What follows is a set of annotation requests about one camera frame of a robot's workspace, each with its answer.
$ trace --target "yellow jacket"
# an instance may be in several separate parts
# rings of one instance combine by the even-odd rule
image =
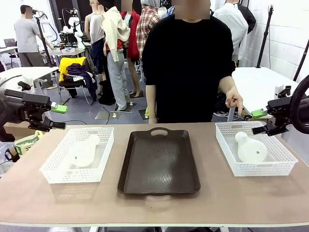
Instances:
[[[81,58],[62,58],[59,66],[60,79],[59,82],[63,81],[63,75],[68,75],[67,67],[72,64],[83,65],[86,57]]]

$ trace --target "wooden tabletop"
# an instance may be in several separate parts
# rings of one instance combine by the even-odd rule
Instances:
[[[191,196],[126,197],[117,183],[132,131],[156,126],[188,130],[201,189]],[[0,179],[0,222],[51,225],[309,224],[309,168],[299,162],[289,176],[234,177],[215,138],[213,123],[108,125],[114,144],[100,183],[47,183],[39,168],[70,128],[53,130]]]

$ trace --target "stand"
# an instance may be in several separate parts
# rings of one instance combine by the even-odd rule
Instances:
[[[44,35],[43,35],[43,32],[42,32],[42,27],[41,27],[40,19],[36,18],[36,20],[37,20],[37,24],[39,26],[39,31],[40,31],[41,39],[42,39],[43,46],[44,46],[44,49],[45,49],[45,53],[46,53],[46,56],[47,56],[47,61],[48,61],[49,67],[52,68],[53,64],[52,64],[52,61],[50,60],[49,52],[48,52],[48,49],[47,49],[47,46],[46,46],[46,42],[45,42],[45,38],[44,38]]]
[[[261,61],[262,61],[262,57],[263,57],[263,52],[264,52],[264,48],[265,48],[265,44],[266,44],[266,39],[267,39],[267,36],[268,36],[270,20],[271,20],[271,16],[272,16],[273,11],[274,11],[274,8],[271,5],[270,9],[269,9],[269,12],[268,12],[268,21],[267,21],[267,25],[266,25],[266,30],[264,32],[264,38],[263,38],[263,42],[262,42],[260,56],[259,56],[259,60],[257,62],[257,66],[256,66],[258,69],[261,67]]]
[[[300,64],[298,66],[298,69],[296,71],[296,74],[295,74],[293,81],[297,81],[297,79],[298,79],[298,75],[300,73],[301,68],[303,67],[304,62],[305,62],[305,59],[306,59],[306,56],[307,56],[307,53],[308,53],[308,49],[309,49],[309,40],[308,40],[307,46],[306,46],[305,51],[304,51],[304,55],[303,55],[303,57],[300,61]]]

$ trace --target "black chair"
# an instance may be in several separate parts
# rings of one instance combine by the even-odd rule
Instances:
[[[17,54],[17,57],[16,57],[16,55],[15,54],[11,54],[11,53],[9,53],[10,54],[10,58],[11,58],[11,67],[13,68],[13,59],[14,58],[19,58],[19,55]]]

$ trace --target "white table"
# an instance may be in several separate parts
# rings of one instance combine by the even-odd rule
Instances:
[[[23,75],[27,78],[32,78],[33,82],[37,87],[37,92],[39,95],[44,95],[40,86],[39,79],[47,74],[55,72],[59,67],[23,67],[23,68],[14,68],[4,72],[0,72],[0,78],[10,78],[17,75]],[[50,113],[46,112],[46,116],[51,119]]]
[[[6,66],[5,66],[3,54],[4,54],[4,53],[9,53],[9,52],[10,52],[10,53],[14,53],[14,54],[16,55],[18,65],[21,67],[21,63],[20,63],[20,60],[19,60],[19,58],[18,58],[16,49],[17,49],[17,47],[0,48],[0,61],[1,61],[1,63],[3,64],[5,70],[7,70],[7,68],[6,68]]]
[[[55,56],[57,66],[60,65],[59,57],[81,57],[81,54],[84,53],[85,56],[85,49],[76,48],[74,52],[66,53],[63,50],[59,51],[59,49],[55,50],[48,50],[49,56]],[[40,51],[40,54],[46,57],[46,53],[44,51]]]
[[[293,94],[299,85],[268,68],[236,68],[232,76],[243,98],[243,107],[250,115],[256,110],[266,110],[267,103],[274,99],[276,87],[292,86]],[[235,109],[230,110],[228,121],[233,120],[234,111]]]

